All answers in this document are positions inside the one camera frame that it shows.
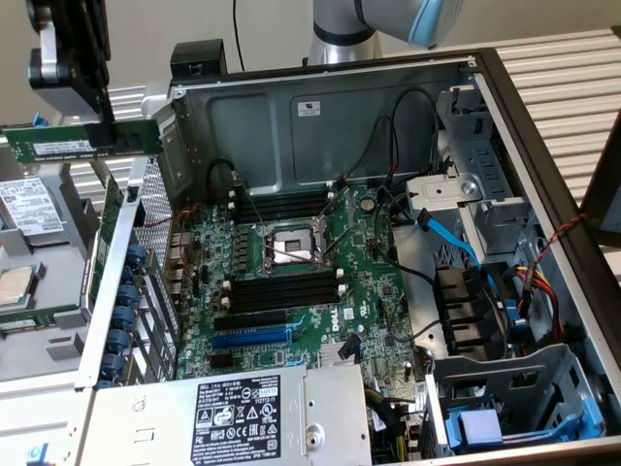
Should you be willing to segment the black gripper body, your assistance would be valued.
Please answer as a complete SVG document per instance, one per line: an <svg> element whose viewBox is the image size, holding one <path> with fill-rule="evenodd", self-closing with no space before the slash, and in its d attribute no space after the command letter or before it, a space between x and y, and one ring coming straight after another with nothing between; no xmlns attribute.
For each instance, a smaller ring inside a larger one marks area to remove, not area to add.
<svg viewBox="0 0 621 466"><path fill-rule="evenodd" d="M93 52L110 60L110 36L106 2L58 1L56 3L56 40L60 50Z"/></svg>

